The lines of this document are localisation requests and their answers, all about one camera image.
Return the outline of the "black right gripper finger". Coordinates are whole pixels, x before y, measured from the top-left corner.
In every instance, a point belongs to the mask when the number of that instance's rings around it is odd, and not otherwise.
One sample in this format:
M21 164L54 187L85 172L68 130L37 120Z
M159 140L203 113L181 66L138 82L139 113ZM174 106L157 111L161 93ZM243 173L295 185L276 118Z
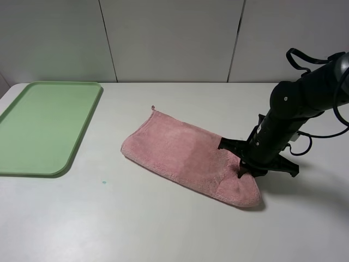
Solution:
M277 155L269 163L269 171L278 171L289 173L292 177L296 177L299 174L299 165L289 161L281 155Z
M238 157L244 157L246 148L247 148L247 141L227 139L227 138L221 138L218 145L219 150L228 150Z

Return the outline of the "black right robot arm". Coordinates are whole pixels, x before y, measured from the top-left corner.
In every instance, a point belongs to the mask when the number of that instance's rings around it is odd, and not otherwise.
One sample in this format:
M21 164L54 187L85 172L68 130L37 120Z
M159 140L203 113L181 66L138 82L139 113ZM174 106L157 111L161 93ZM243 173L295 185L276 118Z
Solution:
M319 117L332 109L345 126L348 121L338 107L348 104L348 53L339 52L327 59L315 59L291 48L286 53L290 65L303 74L295 81L281 81L273 89L268 113L258 116L258 124L248 139L221 138L218 148L239 157L242 168L238 177L248 171L253 177L264 176L269 171L286 172L292 177L299 174L299 166L280 155L292 139L306 136L300 131L309 119Z

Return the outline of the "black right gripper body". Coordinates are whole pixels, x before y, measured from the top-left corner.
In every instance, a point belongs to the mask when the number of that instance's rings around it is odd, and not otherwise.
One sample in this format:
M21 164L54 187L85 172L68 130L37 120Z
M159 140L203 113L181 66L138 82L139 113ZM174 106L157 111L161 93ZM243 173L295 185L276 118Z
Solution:
M281 143L267 141L239 141L238 148L245 167L249 167L253 176L262 175L268 171L281 171L275 160L281 151Z

